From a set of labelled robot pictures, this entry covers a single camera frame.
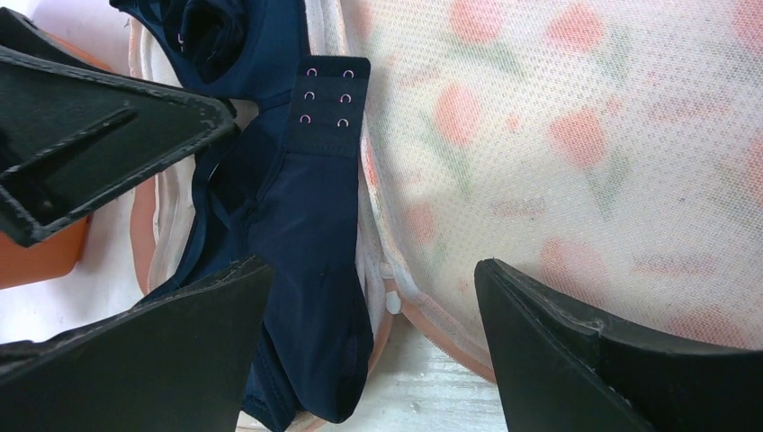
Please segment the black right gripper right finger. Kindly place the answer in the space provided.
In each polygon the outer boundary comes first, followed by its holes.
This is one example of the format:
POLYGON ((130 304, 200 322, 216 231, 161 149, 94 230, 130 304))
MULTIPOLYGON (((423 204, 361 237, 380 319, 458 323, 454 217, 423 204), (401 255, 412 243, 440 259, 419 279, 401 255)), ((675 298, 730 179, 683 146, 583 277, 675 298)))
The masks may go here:
POLYGON ((761 430, 760 351, 646 328, 497 259, 474 282, 509 430, 761 430))

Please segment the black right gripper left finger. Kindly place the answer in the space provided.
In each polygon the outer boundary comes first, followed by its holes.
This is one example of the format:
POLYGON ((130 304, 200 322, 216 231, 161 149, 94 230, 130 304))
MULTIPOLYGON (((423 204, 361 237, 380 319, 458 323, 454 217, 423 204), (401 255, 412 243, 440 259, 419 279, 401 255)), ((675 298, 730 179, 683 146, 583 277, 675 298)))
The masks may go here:
POLYGON ((2 345, 2 430, 234 430, 272 279, 252 257, 49 340, 2 345))

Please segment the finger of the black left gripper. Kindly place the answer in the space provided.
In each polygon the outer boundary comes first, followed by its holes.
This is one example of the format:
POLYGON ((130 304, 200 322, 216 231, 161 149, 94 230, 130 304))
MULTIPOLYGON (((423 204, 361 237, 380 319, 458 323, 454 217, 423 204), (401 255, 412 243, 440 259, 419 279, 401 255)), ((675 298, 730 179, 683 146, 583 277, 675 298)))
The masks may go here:
POLYGON ((1 11, 1 230, 30 247, 236 129, 233 106, 122 76, 1 11))

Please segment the floral padded bra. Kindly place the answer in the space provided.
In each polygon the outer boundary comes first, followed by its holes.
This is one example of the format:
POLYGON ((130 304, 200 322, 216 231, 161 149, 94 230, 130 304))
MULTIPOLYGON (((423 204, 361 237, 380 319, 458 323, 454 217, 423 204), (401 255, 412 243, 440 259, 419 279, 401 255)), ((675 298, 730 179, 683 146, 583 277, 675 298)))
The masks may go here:
MULTIPOLYGON (((485 259, 762 354, 761 2, 301 2, 311 55, 370 64, 355 253, 368 374, 402 314, 496 383, 485 259)), ((134 75, 182 86, 131 19, 134 75)), ((190 238, 195 158, 158 179, 150 293, 190 238)))

